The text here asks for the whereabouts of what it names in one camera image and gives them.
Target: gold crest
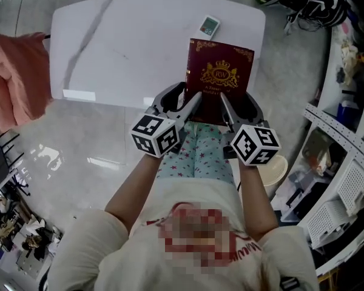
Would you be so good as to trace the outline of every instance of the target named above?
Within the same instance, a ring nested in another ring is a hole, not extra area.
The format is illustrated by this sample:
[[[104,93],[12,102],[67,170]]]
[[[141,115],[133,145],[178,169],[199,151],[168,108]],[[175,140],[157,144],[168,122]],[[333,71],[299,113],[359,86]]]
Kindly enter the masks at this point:
[[[213,65],[208,62],[206,70],[202,69],[200,80],[204,83],[236,88],[238,87],[239,76],[236,68],[229,71],[230,66],[230,63],[222,60],[216,61],[216,66],[213,68]]]
[[[215,46],[217,46],[217,44],[213,42],[197,41],[197,47],[195,48],[195,50],[199,52],[203,47],[215,47]]]
[[[244,55],[244,56],[247,56],[247,58],[248,58],[248,61],[249,62],[252,62],[252,60],[253,60],[253,54],[250,52],[250,51],[246,51],[246,50],[242,50],[242,49],[240,49],[240,48],[233,48],[237,53],[239,53],[239,54],[242,54],[242,55]]]

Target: pink towel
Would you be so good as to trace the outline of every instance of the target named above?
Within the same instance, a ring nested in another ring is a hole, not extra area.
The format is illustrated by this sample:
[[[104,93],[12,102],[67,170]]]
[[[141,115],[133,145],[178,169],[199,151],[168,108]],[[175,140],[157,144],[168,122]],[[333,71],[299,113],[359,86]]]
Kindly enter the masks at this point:
[[[0,35],[0,131],[45,114],[52,100],[45,34]]]

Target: gray floor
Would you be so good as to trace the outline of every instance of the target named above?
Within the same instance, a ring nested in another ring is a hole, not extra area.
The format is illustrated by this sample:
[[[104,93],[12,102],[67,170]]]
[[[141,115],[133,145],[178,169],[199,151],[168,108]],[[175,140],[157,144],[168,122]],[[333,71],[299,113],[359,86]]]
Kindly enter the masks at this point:
[[[55,9],[82,0],[0,0],[0,32],[50,32]],[[232,0],[256,6],[254,0]],[[266,30],[254,97],[275,128],[290,161],[303,142],[302,111],[325,65],[328,34],[295,29],[283,34],[287,10],[264,8]],[[30,184],[30,207],[66,230],[89,207],[103,208],[140,158],[127,138],[136,109],[54,101],[45,117],[19,129],[25,158],[19,169]]]

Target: white table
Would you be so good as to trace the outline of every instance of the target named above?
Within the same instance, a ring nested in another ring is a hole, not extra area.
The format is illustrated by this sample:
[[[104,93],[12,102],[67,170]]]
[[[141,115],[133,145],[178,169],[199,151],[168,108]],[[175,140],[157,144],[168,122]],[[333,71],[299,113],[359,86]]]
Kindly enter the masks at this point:
[[[184,81],[189,39],[205,15],[221,21],[213,41],[255,51],[251,93],[265,29],[262,11],[226,0],[88,0],[53,15],[53,97],[148,107],[160,91]]]

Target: pajama pants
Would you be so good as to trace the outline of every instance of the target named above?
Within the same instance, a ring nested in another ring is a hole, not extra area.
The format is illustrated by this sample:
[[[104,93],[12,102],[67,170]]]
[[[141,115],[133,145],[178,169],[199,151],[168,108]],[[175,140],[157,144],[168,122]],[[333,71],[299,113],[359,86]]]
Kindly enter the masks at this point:
[[[222,134],[217,126],[187,122],[184,129],[187,136],[179,154],[164,156],[157,178],[210,178],[235,185],[231,165],[223,158]]]

